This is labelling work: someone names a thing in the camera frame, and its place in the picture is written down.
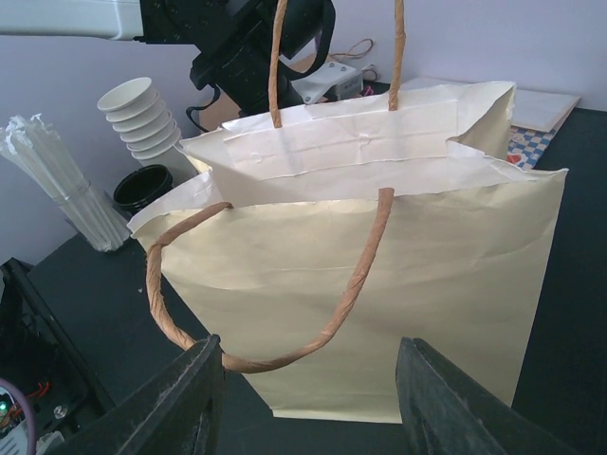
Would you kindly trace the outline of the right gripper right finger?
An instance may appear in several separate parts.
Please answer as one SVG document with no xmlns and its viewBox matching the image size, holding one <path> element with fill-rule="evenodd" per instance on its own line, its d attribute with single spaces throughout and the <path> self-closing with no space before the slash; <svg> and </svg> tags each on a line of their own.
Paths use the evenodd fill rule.
<svg viewBox="0 0 607 455">
<path fill-rule="evenodd" d="M 407 454 L 574 454 L 421 338 L 401 339 L 395 382 Z"/>
</svg>

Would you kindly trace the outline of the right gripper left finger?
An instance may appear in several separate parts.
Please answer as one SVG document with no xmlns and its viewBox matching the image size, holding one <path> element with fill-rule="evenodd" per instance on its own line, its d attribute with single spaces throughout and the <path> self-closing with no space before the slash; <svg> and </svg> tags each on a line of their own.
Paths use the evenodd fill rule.
<svg viewBox="0 0 607 455">
<path fill-rule="evenodd" d="M 226 394 L 220 337 L 196 342 L 53 454 L 214 454 Z"/>
</svg>

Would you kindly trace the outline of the cream paper bag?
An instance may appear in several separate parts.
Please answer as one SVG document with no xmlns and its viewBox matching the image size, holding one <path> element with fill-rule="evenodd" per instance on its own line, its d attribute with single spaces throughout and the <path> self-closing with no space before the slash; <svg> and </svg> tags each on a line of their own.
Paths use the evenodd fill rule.
<svg viewBox="0 0 607 455">
<path fill-rule="evenodd" d="M 168 282 L 282 418 L 397 423 L 417 337 L 511 404 L 566 170 L 506 159 L 513 82 L 280 108 L 189 139 L 204 185 L 135 215 L 150 312 L 182 349 Z"/>
</svg>

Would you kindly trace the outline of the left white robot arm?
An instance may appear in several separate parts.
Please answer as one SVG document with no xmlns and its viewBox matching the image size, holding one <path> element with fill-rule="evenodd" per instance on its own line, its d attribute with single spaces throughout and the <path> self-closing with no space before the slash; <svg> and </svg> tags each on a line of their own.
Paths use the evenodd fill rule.
<svg viewBox="0 0 607 455">
<path fill-rule="evenodd" d="M 193 45 L 190 78 L 224 92 L 241 117 L 269 111 L 268 84 L 279 1 L 1 1 L 1 35 L 77 36 L 154 45 Z M 332 1 L 286 1 L 278 47 L 277 107 L 303 104 L 292 83 L 326 61 L 336 23 Z M 319 38 L 304 72 L 280 63 Z"/>
</svg>

